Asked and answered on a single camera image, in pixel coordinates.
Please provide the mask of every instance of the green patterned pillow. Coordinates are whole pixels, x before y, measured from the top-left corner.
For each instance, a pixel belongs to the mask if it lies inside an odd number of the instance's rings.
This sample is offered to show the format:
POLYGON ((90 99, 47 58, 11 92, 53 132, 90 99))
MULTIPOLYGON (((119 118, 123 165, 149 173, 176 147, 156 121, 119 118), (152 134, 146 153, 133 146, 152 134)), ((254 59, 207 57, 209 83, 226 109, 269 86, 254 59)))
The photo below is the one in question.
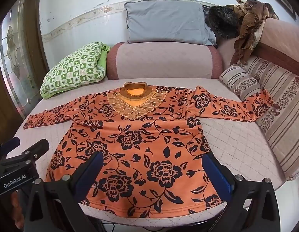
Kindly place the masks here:
POLYGON ((102 80, 106 75, 109 50, 109 46, 94 42, 63 58, 43 79, 41 96, 48 99, 57 93, 102 80))

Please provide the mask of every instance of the person's hand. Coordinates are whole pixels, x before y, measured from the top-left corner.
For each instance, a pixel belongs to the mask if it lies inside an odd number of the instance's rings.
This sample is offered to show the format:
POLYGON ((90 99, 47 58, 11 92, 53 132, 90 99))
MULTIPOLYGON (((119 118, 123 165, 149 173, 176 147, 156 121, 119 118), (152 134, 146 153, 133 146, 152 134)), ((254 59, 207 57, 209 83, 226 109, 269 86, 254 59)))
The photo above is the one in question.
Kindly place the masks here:
POLYGON ((12 214, 11 217, 15 221, 15 225, 18 229, 24 227, 24 216, 22 214, 22 208, 19 204, 18 193, 13 192, 11 194, 11 203, 12 203, 12 214))

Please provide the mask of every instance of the wooden door frame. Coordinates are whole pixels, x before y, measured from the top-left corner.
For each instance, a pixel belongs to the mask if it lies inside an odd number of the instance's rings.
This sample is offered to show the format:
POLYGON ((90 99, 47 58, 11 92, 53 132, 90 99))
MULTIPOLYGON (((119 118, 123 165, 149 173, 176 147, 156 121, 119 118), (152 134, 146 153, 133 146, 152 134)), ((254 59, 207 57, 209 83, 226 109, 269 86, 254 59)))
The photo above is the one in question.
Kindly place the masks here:
POLYGON ((39 0, 24 0, 23 29, 33 80, 38 88, 50 70, 45 56, 40 31, 39 0))
POLYGON ((0 68, 0 144, 13 138, 23 119, 5 85, 0 68))

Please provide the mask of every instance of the black flower print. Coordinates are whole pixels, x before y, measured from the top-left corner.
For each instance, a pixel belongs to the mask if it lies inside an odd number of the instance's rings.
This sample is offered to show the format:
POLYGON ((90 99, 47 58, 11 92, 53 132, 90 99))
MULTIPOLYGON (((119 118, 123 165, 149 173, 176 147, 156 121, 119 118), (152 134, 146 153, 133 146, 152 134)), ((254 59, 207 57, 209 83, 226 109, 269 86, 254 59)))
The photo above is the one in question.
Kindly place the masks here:
POLYGON ((106 97, 109 92, 110 92, 110 90, 107 90, 105 92, 98 93, 97 95, 102 95, 102 96, 106 97))
POLYGON ((236 113, 236 109, 232 108, 228 105, 224 105, 224 108, 222 109, 222 112, 227 114, 228 116, 231 116, 231 117, 237 117, 238 116, 238 114, 236 113))
POLYGON ((268 105, 267 105, 267 104, 258 105, 258 106, 256 107, 256 116, 261 116, 261 115, 264 114, 267 110, 268 110, 268 105))
POLYGON ((241 95, 241 92, 242 92, 241 89, 238 89, 238 88, 234 89, 234 93, 235 93, 237 96, 240 96, 240 95, 241 95))
POLYGON ((55 170, 63 165, 65 165, 66 159, 63 157, 63 151, 57 150, 55 152, 55 157, 51 162, 51 168, 55 170))
POLYGON ((89 105, 90 105, 90 102, 88 100, 85 100, 83 104, 79 105, 79 109, 86 110, 86 109, 88 109, 89 105))
POLYGON ((55 117, 55 121, 56 121, 56 122, 59 122, 59 121, 61 121, 63 118, 64 118, 64 114, 57 115, 57 116, 55 117))
POLYGON ((195 100, 195 107, 198 109, 208 106, 211 102, 211 99, 204 93, 194 95, 192 98, 195 100))
POLYGON ((110 104, 104 104, 99 110, 99 113, 110 115, 114 111, 113 107, 110 104))
POLYGON ((135 180, 134 184, 137 184, 139 186, 143 186, 143 184, 146 182, 145 179, 139 179, 139 180, 135 180))
POLYGON ((138 162, 141 159, 141 156, 137 155, 136 153, 132 155, 133 162, 138 162))
POLYGON ((175 90, 185 90, 184 87, 172 87, 172 89, 175 89, 175 90))
POLYGON ((101 143, 101 141, 94 141, 90 144, 90 147, 85 150, 86 156, 91 156, 94 152, 101 152, 105 157, 109 155, 109 151, 107 149, 107 144, 101 143))
POLYGON ((177 127, 173 128, 172 130, 175 134, 178 134, 179 130, 181 130, 181 128, 179 126, 177 126, 177 127))
POLYGON ((37 123, 35 124, 35 127, 39 127, 39 126, 42 126, 43 125, 43 119, 39 119, 37 121, 37 123))
POLYGON ((280 105, 279 104, 273 104, 272 113, 275 117, 278 117, 280 115, 280 105))
POLYGON ((127 131, 125 134, 118 136, 116 141, 121 144, 123 150, 131 149, 132 145, 142 142, 141 132, 127 131))
POLYGON ((203 137, 201 138, 201 144, 200 144, 199 149, 200 149, 200 151, 203 151, 203 152, 207 152, 207 151, 209 151, 209 143, 207 142, 205 136, 203 136, 203 137))
POLYGON ((152 119, 153 119, 152 116, 147 116, 147 115, 143 115, 143 116, 137 118, 137 120, 141 120, 142 122, 143 122, 144 120, 152 120, 152 119))
POLYGON ((206 197, 206 206, 208 208, 215 207, 215 206, 219 205, 220 203, 221 203, 220 198, 215 194, 213 194, 209 197, 206 197))
POLYGON ((169 160, 152 162, 147 171, 149 181, 159 182, 161 187, 172 187, 175 179, 183 175, 182 169, 172 165, 169 160))
POLYGON ((98 130, 98 129, 102 129, 103 128, 103 121, 99 120, 99 121, 92 121, 92 120, 85 120, 84 121, 84 125, 85 126, 90 126, 90 130, 92 132, 98 130))
POLYGON ((178 100, 178 105, 181 106, 187 103, 187 97, 181 96, 178 100))
POLYGON ((111 175, 98 183, 98 188, 107 193, 110 201, 118 201, 121 197, 130 197, 133 191, 131 177, 126 175, 111 175))
POLYGON ((187 119, 187 125, 189 126, 189 128, 193 128, 196 125, 200 125, 200 119, 194 118, 194 117, 189 117, 187 119))
POLYGON ((295 78, 294 78, 294 81, 295 81, 297 84, 299 84, 299 77, 295 77, 295 78))
POLYGON ((84 205, 89 205, 90 201, 87 198, 85 198, 85 200, 80 201, 80 203, 84 205))
POLYGON ((167 91, 170 91, 170 90, 172 90, 172 88, 171 87, 167 87, 167 86, 157 86, 156 90, 167 90, 167 91))
POLYGON ((24 129, 27 129, 29 126, 32 126, 34 123, 32 120, 29 120, 27 121, 25 124, 24 124, 24 129))
POLYGON ((62 105, 60 105, 60 106, 58 106, 58 107, 55 107, 54 109, 53 109, 53 113, 59 113, 59 111, 60 111, 60 109, 62 109, 64 106, 62 106, 62 105))

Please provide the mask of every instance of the cable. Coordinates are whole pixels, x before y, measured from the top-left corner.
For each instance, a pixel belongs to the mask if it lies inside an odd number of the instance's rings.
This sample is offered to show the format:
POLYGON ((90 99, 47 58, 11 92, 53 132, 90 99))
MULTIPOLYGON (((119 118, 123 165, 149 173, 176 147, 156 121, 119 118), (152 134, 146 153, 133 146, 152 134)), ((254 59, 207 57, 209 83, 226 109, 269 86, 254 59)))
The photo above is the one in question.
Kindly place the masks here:
MULTIPOLYGON (((103 225, 113 225, 112 232, 114 232, 114 229, 115 229, 115 223, 104 223, 104 222, 102 222, 102 224, 103 224, 103 225)), ((142 228, 144 228, 144 229, 146 229, 147 231, 150 231, 150 232, 158 232, 158 231, 161 231, 161 230, 164 229, 164 228, 162 228, 162 229, 159 229, 159 230, 149 230, 149 229, 147 229, 147 228, 145 228, 145 227, 142 227, 142 228)))
POLYGON ((147 229, 147 228, 145 228, 145 227, 142 227, 142 228, 144 228, 144 229, 146 229, 147 231, 150 231, 150 232, 157 232, 157 231, 161 231, 161 230, 164 229, 164 228, 161 228, 161 229, 159 229, 159 230, 149 230, 149 229, 147 229))
POLYGON ((104 222, 102 222, 102 225, 113 225, 112 232, 114 232, 114 229, 115 229, 115 223, 104 223, 104 222))
POLYGON ((26 195, 27 198, 29 198, 28 194, 21 188, 21 191, 23 192, 23 194, 26 195))

